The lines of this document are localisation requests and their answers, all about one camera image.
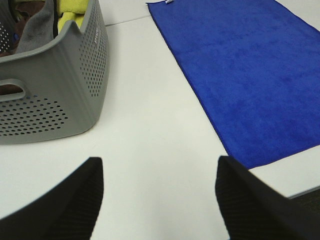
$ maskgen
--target basket handle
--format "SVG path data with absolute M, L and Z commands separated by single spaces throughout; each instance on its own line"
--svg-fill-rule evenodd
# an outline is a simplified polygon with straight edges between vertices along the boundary
M 22 99 L 27 94 L 25 84 L 14 78 L 0 80 L 0 102 Z

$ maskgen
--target gray towel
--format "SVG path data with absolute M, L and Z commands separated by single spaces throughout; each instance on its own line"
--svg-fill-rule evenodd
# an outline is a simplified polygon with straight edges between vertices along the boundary
M 52 41 L 56 37 L 56 15 L 56 0 L 46 0 L 43 8 L 26 23 L 15 53 L 31 51 Z

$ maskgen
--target white table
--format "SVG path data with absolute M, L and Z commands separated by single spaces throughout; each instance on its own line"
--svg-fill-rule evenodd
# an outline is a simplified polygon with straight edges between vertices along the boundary
M 99 156 L 105 194 L 92 240 L 228 239 L 214 193 L 226 155 L 218 136 L 144 1 L 100 1 L 114 24 L 101 117 L 81 135 L 0 145 L 0 218 Z M 318 0 L 279 2 L 320 29 Z M 290 196 L 320 185 L 318 159 L 319 146 L 251 171 Z

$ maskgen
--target laundry basket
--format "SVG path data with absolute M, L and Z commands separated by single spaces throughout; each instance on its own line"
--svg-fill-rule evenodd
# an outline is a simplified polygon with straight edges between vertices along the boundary
M 0 53 L 12 45 L 14 20 L 0 1 Z M 108 36 L 98 0 L 90 0 L 79 29 L 67 21 L 50 43 L 0 57 L 0 144 L 30 143 L 83 133 L 98 120 L 108 82 Z

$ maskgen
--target blue towel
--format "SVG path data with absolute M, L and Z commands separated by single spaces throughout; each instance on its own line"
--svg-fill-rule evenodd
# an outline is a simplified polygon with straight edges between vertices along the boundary
M 320 32 L 275 0 L 149 3 L 227 153 L 247 168 L 320 144 Z

